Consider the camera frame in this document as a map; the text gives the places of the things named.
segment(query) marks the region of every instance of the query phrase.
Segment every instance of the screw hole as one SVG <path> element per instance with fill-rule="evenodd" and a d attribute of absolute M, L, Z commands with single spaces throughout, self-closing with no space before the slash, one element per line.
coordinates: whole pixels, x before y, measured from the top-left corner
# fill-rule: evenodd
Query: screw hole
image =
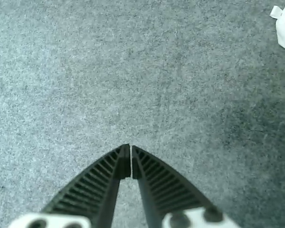
<path fill-rule="evenodd" d="M 32 222 L 28 228 L 45 228 L 47 226 L 47 222 L 43 219 L 38 219 Z"/>
<path fill-rule="evenodd" d="M 65 228 L 82 228 L 82 226 L 78 223 L 72 223 L 67 225 Z"/>

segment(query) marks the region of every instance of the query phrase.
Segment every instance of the floor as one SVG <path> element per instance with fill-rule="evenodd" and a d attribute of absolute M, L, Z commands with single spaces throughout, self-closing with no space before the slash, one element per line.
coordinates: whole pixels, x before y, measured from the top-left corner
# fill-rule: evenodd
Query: floor
<path fill-rule="evenodd" d="M 285 228 L 285 0 L 0 0 L 0 228 L 130 143 L 242 228 Z M 113 228 L 145 228 L 136 182 Z"/>

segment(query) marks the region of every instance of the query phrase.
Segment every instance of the gray carpet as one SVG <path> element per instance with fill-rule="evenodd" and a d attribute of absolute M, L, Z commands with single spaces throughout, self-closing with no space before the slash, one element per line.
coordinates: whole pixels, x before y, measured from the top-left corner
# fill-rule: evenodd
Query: gray carpet
<path fill-rule="evenodd" d="M 123 144 L 243 228 L 285 228 L 285 0 L 0 0 L 0 228 Z M 137 183 L 113 228 L 145 228 Z"/>

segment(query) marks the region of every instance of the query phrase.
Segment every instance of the screw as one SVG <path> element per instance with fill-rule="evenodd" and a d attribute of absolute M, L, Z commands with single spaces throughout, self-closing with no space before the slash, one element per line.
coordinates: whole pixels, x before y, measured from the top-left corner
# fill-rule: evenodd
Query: screw
<path fill-rule="evenodd" d="M 191 222 L 187 215 L 184 214 L 183 211 L 172 213 L 172 217 L 170 218 L 170 226 L 171 228 L 189 228 L 191 226 Z"/>

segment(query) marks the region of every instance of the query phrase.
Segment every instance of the carpet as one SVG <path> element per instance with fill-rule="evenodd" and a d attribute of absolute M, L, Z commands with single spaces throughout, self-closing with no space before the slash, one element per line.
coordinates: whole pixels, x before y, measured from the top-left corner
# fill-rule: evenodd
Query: carpet
<path fill-rule="evenodd" d="M 285 0 L 0 0 L 0 227 L 124 143 L 243 228 L 285 228 Z M 145 228 L 136 182 L 113 228 Z"/>

